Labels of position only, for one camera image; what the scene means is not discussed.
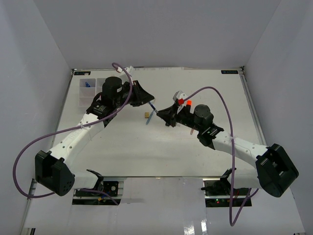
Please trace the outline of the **orange cap black highlighter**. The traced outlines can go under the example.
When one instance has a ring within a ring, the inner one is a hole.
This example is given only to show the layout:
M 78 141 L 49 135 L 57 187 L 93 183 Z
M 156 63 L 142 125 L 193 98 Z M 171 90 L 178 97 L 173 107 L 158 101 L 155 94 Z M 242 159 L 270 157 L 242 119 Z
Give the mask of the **orange cap black highlighter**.
M 187 113 L 190 113 L 190 111 L 191 111 L 191 106 L 192 106 L 192 101 L 191 101 L 191 100 L 187 100 L 187 103 L 186 103 L 186 110 L 187 110 Z

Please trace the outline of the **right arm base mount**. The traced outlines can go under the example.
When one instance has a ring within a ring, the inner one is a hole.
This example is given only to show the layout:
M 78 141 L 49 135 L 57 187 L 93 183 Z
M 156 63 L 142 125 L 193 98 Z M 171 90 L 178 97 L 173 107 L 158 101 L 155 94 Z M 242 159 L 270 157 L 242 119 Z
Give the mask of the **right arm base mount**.
M 201 190 L 205 194 L 205 205 L 207 208 L 228 208 L 230 205 L 230 179 L 231 169 L 228 169 L 217 180 L 204 179 Z M 243 203 L 248 188 L 234 188 L 233 207 L 240 207 Z

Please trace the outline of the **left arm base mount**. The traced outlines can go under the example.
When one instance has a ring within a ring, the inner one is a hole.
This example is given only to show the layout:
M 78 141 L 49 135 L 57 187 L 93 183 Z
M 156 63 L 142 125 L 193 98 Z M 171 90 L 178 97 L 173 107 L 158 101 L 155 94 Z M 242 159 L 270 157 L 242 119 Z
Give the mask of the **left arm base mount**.
M 87 206 L 117 206 L 121 202 L 124 182 L 103 181 L 98 189 L 75 190 L 72 204 Z

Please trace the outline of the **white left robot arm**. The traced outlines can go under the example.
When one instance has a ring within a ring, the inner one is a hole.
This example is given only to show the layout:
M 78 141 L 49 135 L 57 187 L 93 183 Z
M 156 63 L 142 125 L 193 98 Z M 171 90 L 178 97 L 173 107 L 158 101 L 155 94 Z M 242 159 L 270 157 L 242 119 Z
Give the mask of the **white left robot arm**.
M 71 131 L 61 142 L 49 151 L 39 151 L 35 156 L 35 179 L 59 196 L 71 189 L 86 188 L 92 195 L 103 191 L 103 176 L 86 170 L 78 173 L 73 170 L 76 157 L 84 147 L 101 132 L 116 116 L 116 111 L 125 105 L 138 107 L 154 100 L 138 81 L 122 82 L 119 77 L 108 77 L 102 91 L 87 108 L 77 129 Z

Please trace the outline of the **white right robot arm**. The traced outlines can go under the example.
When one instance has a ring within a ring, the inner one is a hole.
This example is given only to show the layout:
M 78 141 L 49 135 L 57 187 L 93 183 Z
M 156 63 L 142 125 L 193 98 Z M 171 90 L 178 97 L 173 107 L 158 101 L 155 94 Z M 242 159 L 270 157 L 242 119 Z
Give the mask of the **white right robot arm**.
M 271 196 L 281 197 L 299 176 L 282 146 L 259 145 L 232 138 L 214 124 L 214 116 L 207 105 L 197 105 L 193 112 L 189 105 L 183 108 L 173 105 L 158 111 L 157 116 L 169 126 L 175 127 L 179 123 L 196 130 L 198 140 L 205 147 L 228 153 L 252 166 L 246 170 L 228 169 L 213 185 L 203 187 L 208 193 L 217 189 L 226 195 L 233 195 L 240 188 L 257 188 Z

